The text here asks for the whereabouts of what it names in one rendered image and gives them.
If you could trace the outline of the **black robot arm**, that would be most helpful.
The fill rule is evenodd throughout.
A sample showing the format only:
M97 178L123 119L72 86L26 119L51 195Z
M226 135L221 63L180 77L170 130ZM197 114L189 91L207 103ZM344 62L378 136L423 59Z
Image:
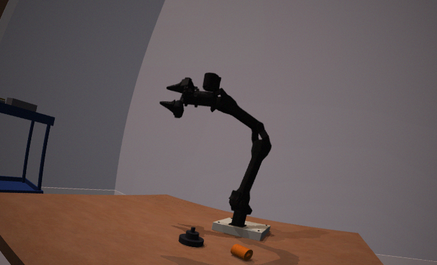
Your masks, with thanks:
M221 77L217 74L205 73L203 82L205 91L201 91L199 105L211 106L211 112L217 109L223 113L230 114L251 128L252 158L239 189L233 190L229 197L231 210L234 211L232 222L229 223L229 225L246 227L246 216L252 213L252 209L249 205L250 190L254 184L262 161L268 156L271 150L271 142L264 129L263 123L240 108L236 101L227 95L223 88L220 88L220 81ZM197 87L194 86L191 78L183 79L180 88L183 90L183 98L190 98L197 95L197 93L194 93ZM218 95L220 95L220 97L218 97ZM262 140L259 140L259 134Z

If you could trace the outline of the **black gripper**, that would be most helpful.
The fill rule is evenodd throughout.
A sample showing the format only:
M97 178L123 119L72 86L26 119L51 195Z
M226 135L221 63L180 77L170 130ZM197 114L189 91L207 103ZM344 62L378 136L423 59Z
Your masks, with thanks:
M159 101L159 103L161 105L163 105L163 107L166 107L171 112L173 112L173 115L175 116L175 118L182 117L183 112L184 112L183 104L184 104L184 106L187 106L188 104L195 105L195 107L199 106L199 98L201 95L201 90L197 89L196 91L194 91L194 93L197 93L196 96L190 97L190 98L183 98L184 97L183 90L180 88L181 83L182 82L180 82L178 84L174 84L174 85L169 86L169 87L166 87L168 90L182 93L180 100L177 100L177 101L174 100L172 102Z

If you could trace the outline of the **orange knob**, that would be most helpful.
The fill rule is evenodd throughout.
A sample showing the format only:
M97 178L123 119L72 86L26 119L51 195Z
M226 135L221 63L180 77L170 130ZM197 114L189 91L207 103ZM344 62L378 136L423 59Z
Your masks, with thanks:
M232 255L235 255L236 257L239 257L245 261L251 259L253 256L253 251L247 247L243 247L242 245L235 244L231 248Z

